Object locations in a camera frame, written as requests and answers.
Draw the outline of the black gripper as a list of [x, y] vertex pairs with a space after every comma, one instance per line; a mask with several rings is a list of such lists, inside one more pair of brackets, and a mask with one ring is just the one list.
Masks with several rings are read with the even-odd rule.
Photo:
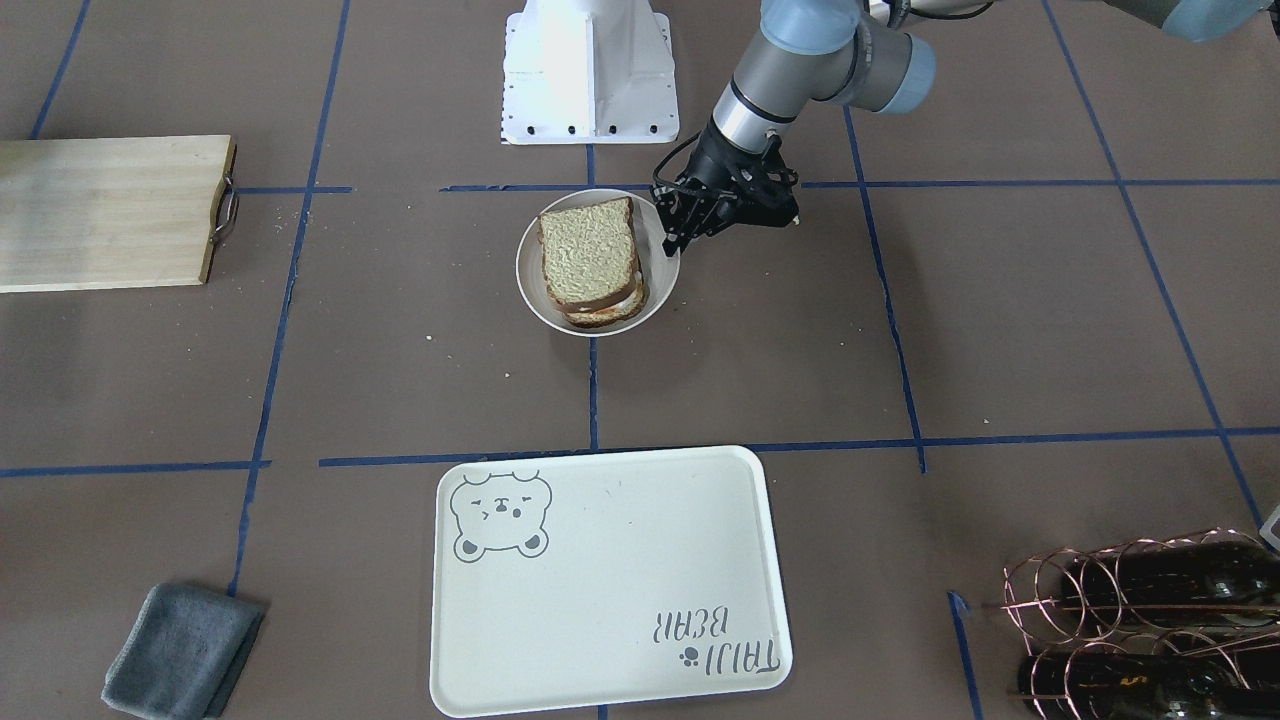
[[746, 155], [760, 154], [730, 142], [716, 124], [704, 127], [687, 165], [677, 176], [681, 191], [676, 196], [662, 197], [663, 251], [667, 258], [684, 252], [695, 240], [716, 236], [737, 223], [733, 167]]

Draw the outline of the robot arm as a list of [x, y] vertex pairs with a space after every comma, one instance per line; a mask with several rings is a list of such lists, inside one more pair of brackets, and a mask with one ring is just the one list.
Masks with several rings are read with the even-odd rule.
[[705, 127], [682, 142], [685, 168], [652, 177], [652, 201], [675, 258], [732, 225], [783, 227], [799, 218], [797, 173], [781, 152], [812, 102], [877, 114], [914, 111], [929, 95], [937, 56], [905, 31], [910, 19], [969, 20], [987, 1], [764, 1], [758, 29]]

